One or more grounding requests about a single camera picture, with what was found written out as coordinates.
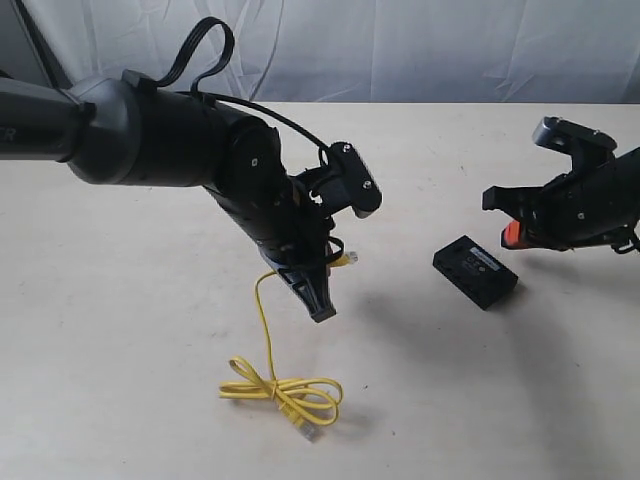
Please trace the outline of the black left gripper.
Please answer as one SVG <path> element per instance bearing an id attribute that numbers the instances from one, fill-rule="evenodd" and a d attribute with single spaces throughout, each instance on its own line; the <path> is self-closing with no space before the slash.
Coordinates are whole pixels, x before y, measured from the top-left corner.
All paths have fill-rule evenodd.
<path id="1" fill-rule="evenodd" d="M 311 198 L 316 184 L 330 178 L 326 169 L 294 176 L 222 169 L 212 177 L 212 197 L 272 263 L 314 322 L 336 315 L 329 264 L 344 249 L 331 236 L 335 221 Z"/>

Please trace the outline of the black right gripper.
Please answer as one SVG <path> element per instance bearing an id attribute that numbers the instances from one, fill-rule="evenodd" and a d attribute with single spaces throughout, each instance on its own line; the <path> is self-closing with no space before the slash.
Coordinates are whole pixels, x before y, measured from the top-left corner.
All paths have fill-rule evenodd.
<path id="1" fill-rule="evenodd" d="M 482 195 L 482 208 L 512 218 L 500 235 L 507 250 L 637 250 L 639 150 L 540 187 L 492 186 Z"/>

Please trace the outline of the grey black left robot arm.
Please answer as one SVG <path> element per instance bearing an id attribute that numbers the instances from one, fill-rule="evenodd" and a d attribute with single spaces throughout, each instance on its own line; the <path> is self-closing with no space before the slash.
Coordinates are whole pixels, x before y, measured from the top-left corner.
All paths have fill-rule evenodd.
<path id="1" fill-rule="evenodd" d="M 63 163 L 93 185 L 202 187 L 314 321 L 336 312 L 329 266 L 344 245 L 286 172 L 276 129 L 258 117 L 123 80 L 56 90 L 6 78 L 1 156 Z"/>

